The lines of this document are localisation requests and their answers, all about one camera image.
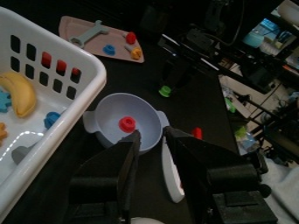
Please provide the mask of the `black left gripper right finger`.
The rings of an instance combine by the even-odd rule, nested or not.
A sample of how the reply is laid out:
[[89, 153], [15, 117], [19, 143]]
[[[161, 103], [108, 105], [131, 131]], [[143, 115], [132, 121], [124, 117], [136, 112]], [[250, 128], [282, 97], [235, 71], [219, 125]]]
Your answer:
[[276, 224], [264, 200], [270, 189], [248, 159], [171, 126], [163, 133], [192, 224]]

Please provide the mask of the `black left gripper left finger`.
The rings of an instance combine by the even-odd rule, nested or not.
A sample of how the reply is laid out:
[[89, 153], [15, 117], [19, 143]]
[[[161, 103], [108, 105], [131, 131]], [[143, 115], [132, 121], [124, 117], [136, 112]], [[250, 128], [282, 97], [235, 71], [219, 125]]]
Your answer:
[[79, 167], [63, 224], [131, 224], [140, 140], [135, 130]]

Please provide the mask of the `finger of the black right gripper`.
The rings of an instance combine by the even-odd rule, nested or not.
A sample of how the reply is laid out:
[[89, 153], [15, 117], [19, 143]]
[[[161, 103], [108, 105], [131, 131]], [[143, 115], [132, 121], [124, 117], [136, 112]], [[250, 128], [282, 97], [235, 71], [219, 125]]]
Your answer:
[[184, 59], [168, 59], [163, 65], [163, 85], [179, 89], [188, 83], [189, 62]]

